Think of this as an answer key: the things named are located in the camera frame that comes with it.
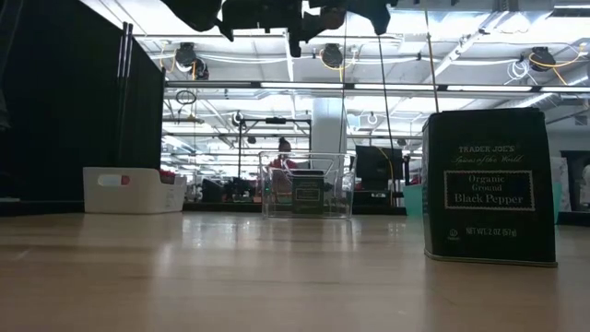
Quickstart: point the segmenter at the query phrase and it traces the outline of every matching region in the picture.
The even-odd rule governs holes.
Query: black partition
[[[135,41],[123,59],[124,36],[78,0],[25,0],[2,80],[2,196],[81,201],[83,167],[159,167],[164,78]]]

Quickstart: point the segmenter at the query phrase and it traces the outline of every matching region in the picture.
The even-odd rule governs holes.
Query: computer monitor
[[[404,160],[402,150],[395,148],[378,148],[357,146],[357,177],[363,181],[363,186],[372,184],[372,189],[377,187],[387,188],[387,182],[392,179],[404,178]]]

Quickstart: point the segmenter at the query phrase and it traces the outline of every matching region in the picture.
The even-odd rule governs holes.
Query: wire
[[[384,58],[384,50],[381,46],[381,36],[377,36],[379,41],[379,56],[381,59]],[[381,77],[383,79],[383,97],[385,99],[385,114],[387,115],[387,134],[389,135],[389,143],[391,145],[392,153],[394,151],[394,138],[391,136],[391,119],[389,118],[389,104],[387,102],[387,87],[385,86],[385,65],[383,61],[381,62]]]
[[[389,171],[391,172],[391,185],[393,187],[394,183],[395,183],[395,179],[394,179],[394,164],[391,162],[391,160],[389,159],[389,157],[387,157],[387,155],[385,154],[384,150],[382,148],[376,147],[379,151],[381,151],[381,153],[383,154],[383,156],[387,159],[387,161],[389,162]],[[389,206],[392,207],[394,205],[394,196],[391,195],[393,190],[392,187],[389,188]]]
[[[426,6],[426,2],[424,4],[424,17],[426,19],[426,39],[428,42],[428,49],[430,51],[430,59],[431,59],[431,76],[432,76],[432,91],[434,91],[434,106],[436,108],[436,112],[439,113],[441,110],[439,108],[439,95],[438,91],[436,90],[436,75],[434,73],[434,58],[432,56],[432,36],[431,36],[431,24],[428,20],[428,8]]]
[[[165,48],[165,46],[162,45],[162,53],[160,55],[164,55],[164,48]],[[166,69],[166,66],[164,66],[164,63],[162,61],[162,58],[159,59],[159,66],[160,67],[163,67],[164,69],[166,69],[166,72],[167,73],[170,73],[171,74],[172,72],[174,72],[174,67],[176,67],[176,51],[178,51],[178,50],[174,50],[174,56],[172,57],[172,67],[171,67],[171,70]]]
[[[347,33],[348,33],[348,16],[344,17],[344,53],[342,54],[342,58],[346,59],[347,58]],[[346,78],[346,71],[340,71],[341,77],[340,77],[340,81],[342,83],[345,82],[345,78]],[[344,103],[344,99],[346,98],[346,89],[344,89],[344,87],[342,87],[342,110],[340,111],[340,118],[342,119],[340,122],[340,141],[338,144],[338,152],[339,153],[343,153],[346,152],[348,150],[348,135],[347,135],[347,140],[345,142],[345,147],[344,147],[344,151],[342,151],[342,131],[344,129],[344,127],[346,126],[346,124],[344,123],[345,121],[347,121],[347,109],[346,109],[346,105]]]
[[[333,67],[331,67],[331,66],[327,65],[327,64],[324,62],[323,54],[324,54],[324,49],[320,50],[320,61],[322,62],[322,65],[324,65],[324,67],[326,67],[326,68],[328,68],[328,69],[330,69],[330,70],[337,70],[338,72],[340,72],[340,73],[339,73],[339,74],[340,74],[340,83],[344,82],[344,75],[343,75],[343,72],[344,72],[345,70],[347,70],[347,69],[348,69],[348,68],[349,68],[351,65],[355,65],[355,64],[357,64],[357,63],[358,63],[357,61],[355,61],[355,59],[354,59],[354,54],[353,54],[353,55],[352,55],[352,61],[350,61],[350,62],[348,63],[348,65],[346,65],[346,66],[344,66],[344,67],[341,65],[341,66],[340,66],[340,67],[338,67],[338,68],[333,68]]]
[[[557,77],[560,79],[561,83],[563,83],[563,85],[568,85],[568,83],[565,81],[565,79],[563,79],[563,77],[561,77],[560,72],[557,71],[557,68],[553,67],[552,69],[555,72],[555,75],[557,75]]]
[[[533,64],[535,64],[535,65],[542,65],[542,66],[547,67],[547,68],[560,68],[560,67],[563,67],[563,66],[566,66],[566,65],[571,65],[573,63],[576,63],[578,61],[578,59],[582,56],[582,50],[583,49],[584,49],[584,45],[580,45],[580,52],[578,53],[578,55],[576,55],[576,57],[573,60],[568,61],[568,62],[566,62],[564,64],[559,64],[559,65],[543,64],[541,62],[538,62],[538,61],[533,60],[533,55],[535,55],[534,53],[531,53],[530,55],[528,55],[528,60],[530,62],[532,62]]]

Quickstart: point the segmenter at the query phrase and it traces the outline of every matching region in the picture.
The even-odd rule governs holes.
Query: white storage container
[[[155,214],[183,210],[186,178],[163,184],[159,172],[136,168],[84,168],[87,213]]]

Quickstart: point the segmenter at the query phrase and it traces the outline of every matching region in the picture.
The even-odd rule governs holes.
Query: ceiling
[[[217,28],[204,33],[191,30],[159,0],[82,1],[115,25],[120,26],[123,21],[133,23],[137,40],[154,62],[158,65],[161,62],[171,69],[167,75],[170,82],[190,79],[186,73],[172,65],[172,57],[180,42],[194,42],[197,55],[208,66],[210,81],[339,82],[342,75],[347,83],[382,83],[383,58],[387,83],[431,83],[432,55],[437,84],[563,85],[552,70],[539,73],[526,70],[524,65],[516,63],[521,55],[531,54],[532,47],[543,46],[549,48],[558,65],[565,64],[558,70],[566,83],[571,84],[572,80],[577,79],[577,85],[589,85],[587,74],[586,80],[580,80],[579,77],[581,73],[587,73],[590,61],[585,51],[586,43],[590,42],[590,18],[557,18],[545,15],[530,23],[523,19],[524,15],[514,15],[495,26],[498,22],[494,19],[499,14],[431,11],[430,52],[423,12],[392,9],[387,33],[381,38],[381,54],[379,40],[372,32],[370,21],[349,14],[346,27],[325,31],[309,44],[302,44],[302,57],[293,59],[289,54],[284,30],[271,30],[269,34],[264,34],[262,30],[238,30],[235,31],[235,42],[229,42],[219,34]],[[558,1],[556,5],[570,4],[590,5],[590,1]],[[479,33],[481,28],[486,28],[486,32]],[[318,56],[329,42],[339,43],[348,59],[342,74],[338,70],[327,68]],[[421,54],[421,60],[418,59],[418,54]],[[164,123],[164,132],[184,134],[174,139],[194,150],[209,153],[234,153],[230,147],[236,141],[234,137],[229,136],[221,141],[204,135],[235,133],[236,127],[232,126],[231,117],[238,111],[244,117],[254,119],[269,116],[305,119],[313,111],[313,98],[318,98],[313,93],[292,91],[284,94],[266,93],[265,98],[257,100],[253,97],[255,91],[230,89],[232,96],[227,99],[227,96],[224,97],[225,89],[191,89],[196,95],[206,97],[199,98],[193,105],[182,106],[174,98],[179,90],[182,89],[167,90],[169,98],[164,107],[164,118],[167,121]],[[368,143],[368,138],[361,137],[371,134],[387,135],[382,91],[376,90],[372,95],[345,91],[343,95],[348,114],[349,138],[357,136],[354,141],[349,140],[349,148],[354,149],[354,144]],[[387,108],[392,120],[392,134],[419,136],[424,121],[429,114],[436,112],[433,97],[430,93],[389,97]],[[550,106],[539,107],[546,112],[548,121],[583,111],[584,103],[581,99],[584,96],[570,97],[567,106],[562,105],[560,99],[560,102],[553,102]],[[494,108],[507,103],[514,107],[525,100],[526,97],[520,94],[493,97],[477,93],[441,94],[439,107],[442,112]],[[179,118],[186,119],[190,114],[201,118],[204,123],[174,123]],[[565,116],[562,120],[549,124],[548,130],[590,132],[588,126],[576,125],[572,120],[573,118]],[[251,134],[291,135],[294,148],[307,148],[307,138],[296,137],[305,132],[305,129],[309,128],[301,131],[301,128],[292,124],[280,128],[261,125],[251,129]],[[418,148],[419,139],[416,142],[416,146],[409,148]],[[171,153],[186,152],[186,147],[167,145]],[[255,147],[250,148],[274,149],[276,145],[275,138],[260,138]]]

